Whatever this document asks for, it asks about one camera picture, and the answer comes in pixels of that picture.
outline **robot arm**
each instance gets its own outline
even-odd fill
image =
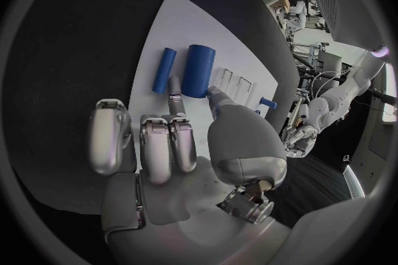
[[[287,137],[287,156],[306,156],[314,147],[317,135],[348,113],[352,100],[365,93],[384,63],[368,52],[362,62],[350,71],[342,85],[329,89],[313,99],[308,106],[302,105],[302,108],[308,107],[306,116],[302,117],[304,125]]]

